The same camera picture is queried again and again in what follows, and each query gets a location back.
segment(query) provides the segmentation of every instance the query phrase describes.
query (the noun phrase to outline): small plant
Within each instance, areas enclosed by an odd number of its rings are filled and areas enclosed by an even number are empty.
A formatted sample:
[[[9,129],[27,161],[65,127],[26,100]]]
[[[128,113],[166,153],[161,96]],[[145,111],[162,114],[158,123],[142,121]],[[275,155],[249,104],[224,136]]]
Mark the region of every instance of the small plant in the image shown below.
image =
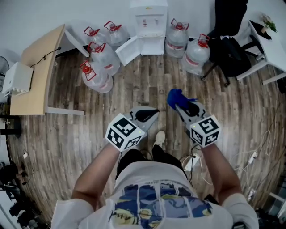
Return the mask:
[[[266,28],[270,28],[275,33],[277,32],[275,23],[271,20],[271,18],[269,16],[267,16],[266,14],[263,14],[262,15],[262,21],[263,21]]]

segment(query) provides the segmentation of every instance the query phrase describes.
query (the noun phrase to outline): graphic print on shirt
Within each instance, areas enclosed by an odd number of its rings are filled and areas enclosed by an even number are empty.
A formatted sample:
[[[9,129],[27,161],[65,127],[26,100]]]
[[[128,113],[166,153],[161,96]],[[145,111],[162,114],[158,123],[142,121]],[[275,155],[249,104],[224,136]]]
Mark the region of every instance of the graphic print on shirt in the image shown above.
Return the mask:
[[[109,218],[113,220],[114,224],[138,224],[137,191],[138,185],[129,185],[123,189],[123,195],[119,197]]]
[[[143,185],[139,188],[139,206],[139,224],[145,229],[156,228],[163,219],[163,213],[154,186]]]
[[[109,221],[114,227],[140,225],[143,229],[156,229],[164,217],[198,218],[211,214],[211,205],[193,197],[187,186],[175,181],[159,180],[141,186],[126,186]]]
[[[190,213],[185,199],[179,196],[174,184],[160,184],[160,196],[164,199],[167,218],[189,218]]]
[[[187,197],[187,199],[192,209],[192,214],[194,218],[209,216],[212,214],[212,207],[207,201],[189,196]]]

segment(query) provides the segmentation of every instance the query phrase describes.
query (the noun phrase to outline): desk leg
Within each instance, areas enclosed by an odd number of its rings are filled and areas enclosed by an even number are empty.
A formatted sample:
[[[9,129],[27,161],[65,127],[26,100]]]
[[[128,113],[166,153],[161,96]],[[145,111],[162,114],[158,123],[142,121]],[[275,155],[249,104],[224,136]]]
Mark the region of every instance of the desk leg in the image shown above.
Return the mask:
[[[276,194],[274,194],[272,192],[270,192],[269,195],[274,197],[277,200],[280,200],[282,203],[284,203],[284,201],[285,201],[285,199],[283,199],[282,197],[280,197],[280,196],[278,196],[278,195],[276,195]]]
[[[263,68],[267,64],[268,64],[268,62],[264,59],[264,60],[258,62],[256,65],[252,66],[248,71],[237,76],[236,79],[239,81],[239,80],[249,76],[250,74],[258,71],[260,68]]]
[[[258,57],[256,57],[255,59],[256,59],[256,60],[260,60],[260,59],[262,59],[262,58],[265,59],[265,56],[264,56],[264,54],[261,53],[261,54],[260,54]]]
[[[89,57],[89,53],[82,47],[82,45],[67,31],[65,30],[68,40],[85,56]]]
[[[286,73],[285,72],[280,74],[280,75],[278,75],[278,76],[274,76],[274,77],[272,77],[272,78],[270,78],[268,80],[262,81],[262,84],[265,85],[265,84],[274,82],[274,81],[279,80],[279,79],[284,78],[284,77],[286,77]]]
[[[84,115],[84,111],[81,110],[69,110],[69,109],[55,108],[49,106],[46,108],[46,113],[63,114],[63,115]]]

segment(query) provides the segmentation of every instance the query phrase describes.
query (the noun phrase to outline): white sneaker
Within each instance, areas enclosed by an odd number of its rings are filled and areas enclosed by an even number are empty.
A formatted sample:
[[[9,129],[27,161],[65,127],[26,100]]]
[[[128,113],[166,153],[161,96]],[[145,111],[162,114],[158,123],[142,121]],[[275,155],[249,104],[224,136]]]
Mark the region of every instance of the white sneaker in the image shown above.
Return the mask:
[[[158,145],[160,147],[162,147],[163,143],[165,142],[165,132],[164,131],[159,131],[157,134],[156,134],[156,138],[155,138],[155,142],[153,144],[154,145]]]

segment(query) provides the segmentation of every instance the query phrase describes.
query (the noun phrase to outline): power strip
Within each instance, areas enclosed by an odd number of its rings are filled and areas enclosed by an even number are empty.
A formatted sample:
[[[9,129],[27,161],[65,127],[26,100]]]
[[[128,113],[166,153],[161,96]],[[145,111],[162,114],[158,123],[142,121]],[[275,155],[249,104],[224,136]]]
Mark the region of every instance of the power strip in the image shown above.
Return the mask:
[[[200,160],[200,156],[197,153],[193,153],[193,167],[196,165],[197,161]],[[186,171],[192,170],[192,157],[190,156],[190,159],[188,163],[185,166]]]

